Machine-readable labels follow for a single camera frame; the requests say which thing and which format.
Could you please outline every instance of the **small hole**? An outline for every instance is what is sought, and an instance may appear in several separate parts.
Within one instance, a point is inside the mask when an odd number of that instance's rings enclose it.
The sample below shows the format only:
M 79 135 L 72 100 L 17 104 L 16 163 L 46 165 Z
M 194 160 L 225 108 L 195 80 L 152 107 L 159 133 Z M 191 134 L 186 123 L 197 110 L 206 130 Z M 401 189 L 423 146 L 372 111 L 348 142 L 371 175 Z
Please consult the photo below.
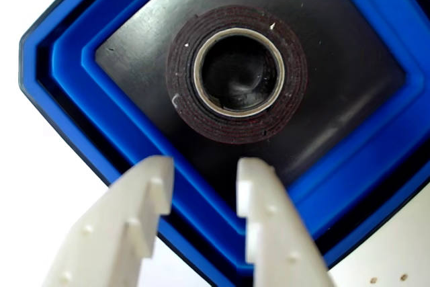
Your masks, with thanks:
M 233 112 L 266 102 L 278 78 L 270 50 L 258 40 L 239 35 L 217 41 L 206 53 L 201 73 L 210 101 Z

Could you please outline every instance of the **black square surface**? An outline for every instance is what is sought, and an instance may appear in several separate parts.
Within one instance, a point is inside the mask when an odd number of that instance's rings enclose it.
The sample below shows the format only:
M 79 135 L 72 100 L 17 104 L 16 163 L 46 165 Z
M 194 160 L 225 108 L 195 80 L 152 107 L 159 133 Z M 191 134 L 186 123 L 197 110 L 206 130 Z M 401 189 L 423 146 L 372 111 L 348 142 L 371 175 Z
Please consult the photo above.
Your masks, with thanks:
M 283 19 L 308 63 L 297 112 L 280 133 L 254 144 L 201 136 L 167 93 L 166 60 L 176 33 L 194 15 L 224 5 L 258 7 Z M 96 61 L 232 208 L 240 157 L 264 159 L 288 186 L 404 83 L 401 68 L 350 0 L 150 0 L 97 49 Z

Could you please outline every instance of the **blue plastic frame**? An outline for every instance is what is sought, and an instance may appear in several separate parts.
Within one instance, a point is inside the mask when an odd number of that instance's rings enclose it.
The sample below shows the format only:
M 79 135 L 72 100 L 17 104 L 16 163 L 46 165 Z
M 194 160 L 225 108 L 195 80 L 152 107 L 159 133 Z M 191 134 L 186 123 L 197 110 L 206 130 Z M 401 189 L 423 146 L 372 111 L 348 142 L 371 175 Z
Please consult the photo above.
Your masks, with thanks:
M 95 49 L 147 1 L 94 1 L 52 45 L 50 77 L 130 163 L 160 153 L 174 156 L 177 168 L 174 209 L 236 267 L 239 274 L 248 276 L 252 267 L 245 263 L 244 221 L 236 217 L 234 210 L 94 61 Z M 413 0 L 353 1 L 403 66 L 406 84 L 289 189 L 314 238 L 333 225 L 430 133 L 428 19 Z M 80 2 L 82 0 L 63 0 L 27 36 L 22 46 L 21 86 L 85 158 L 113 182 L 120 175 L 118 171 L 54 102 L 36 77 L 38 45 Z M 330 250 L 325 255 L 327 263 L 335 262 L 381 223 L 429 174 L 430 167 L 426 166 L 394 198 Z M 233 286 L 164 220 L 160 232 L 214 283 Z

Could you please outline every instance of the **roll of tape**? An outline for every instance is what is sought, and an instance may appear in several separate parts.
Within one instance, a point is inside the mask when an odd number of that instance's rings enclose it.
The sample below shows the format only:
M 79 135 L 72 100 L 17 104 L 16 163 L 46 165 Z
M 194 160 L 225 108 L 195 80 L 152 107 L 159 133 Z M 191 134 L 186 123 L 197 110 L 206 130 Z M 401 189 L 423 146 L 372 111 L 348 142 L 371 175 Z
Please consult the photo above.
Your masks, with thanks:
M 217 97 L 205 89 L 202 69 L 211 48 L 232 36 L 257 41 L 271 58 L 263 56 L 256 82 L 248 80 L 252 85 L 236 85 L 239 90 L 231 97 Z M 218 73 L 230 77 L 229 84 L 238 81 L 225 66 Z M 306 57 L 299 39 L 279 18 L 261 9 L 226 6 L 182 27 L 170 48 L 166 79 L 172 104 L 190 127 L 218 142 L 246 144 L 273 136 L 293 116 L 306 91 Z

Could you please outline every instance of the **white surface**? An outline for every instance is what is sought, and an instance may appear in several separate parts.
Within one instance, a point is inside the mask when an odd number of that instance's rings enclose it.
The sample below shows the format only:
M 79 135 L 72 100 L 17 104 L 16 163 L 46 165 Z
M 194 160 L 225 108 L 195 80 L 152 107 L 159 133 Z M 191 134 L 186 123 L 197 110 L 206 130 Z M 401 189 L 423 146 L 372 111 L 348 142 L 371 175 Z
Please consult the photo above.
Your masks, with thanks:
M 153 156 L 125 172 L 67 233 L 43 286 L 137 287 L 170 214 L 174 171 L 172 158 Z
M 275 169 L 257 158 L 237 165 L 237 214 L 247 219 L 254 287 L 333 287 L 327 267 Z
M 338 286 L 430 286 L 430 186 L 331 270 Z
M 0 286 L 41 286 L 67 231 L 107 190 L 18 89 L 18 41 L 53 1 L 0 0 Z M 338 287 L 430 286 L 429 211 L 430 187 L 331 270 Z M 207 286 L 159 240 L 142 281 Z

